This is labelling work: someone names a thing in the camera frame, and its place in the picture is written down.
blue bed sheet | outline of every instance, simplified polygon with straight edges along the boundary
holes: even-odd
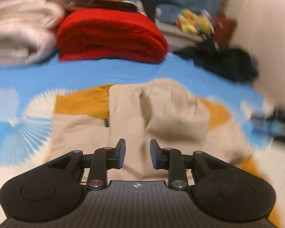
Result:
[[[243,110],[243,106],[262,109],[264,104],[249,84],[234,84],[170,53],[157,65],[121,59],[60,63],[55,55],[40,65],[0,68],[0,164],[20,164],[44,145],[51,133],[49,112],[55,94],[156,78],[171,78],[195,95],[223,102],[250,144],[267,147],[268,138],[251,133]]]

rolled beige blanket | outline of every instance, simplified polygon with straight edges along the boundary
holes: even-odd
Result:
[[[50,29],[64,17],[64,9],[47,0],[0,1],[0,66],[36,63],[53,54]]]

ribbed gray panel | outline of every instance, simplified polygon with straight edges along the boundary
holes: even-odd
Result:
[[[45,223],[8,219],[0,228],[273,228],[267,220],[228,223],[200,211],[183,191],[163,181],[113,181],[105,190],[90,191],[72,213]]]

beige garment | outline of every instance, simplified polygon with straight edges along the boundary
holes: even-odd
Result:
[[[137,85],[115,85],[109,91],[110,127],[86,115],[53,116],[53,145],[50,159],[74,149],[85,154],[126,140],[121,170],[109,170],[108,179],[156,180],[167,171],[154,170],[150,140],[173,147],[183,154],[203,150],[226,162],[251,156],[251,149],[233,119],[208,131],[209,112],[179,83],[159,79]]]

folded red fabric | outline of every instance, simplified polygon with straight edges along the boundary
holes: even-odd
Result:
[[[57,32],[59,60],[122,58],[161,62],[167,41],[156,25],[141,13],[80,9],[64,19]]]

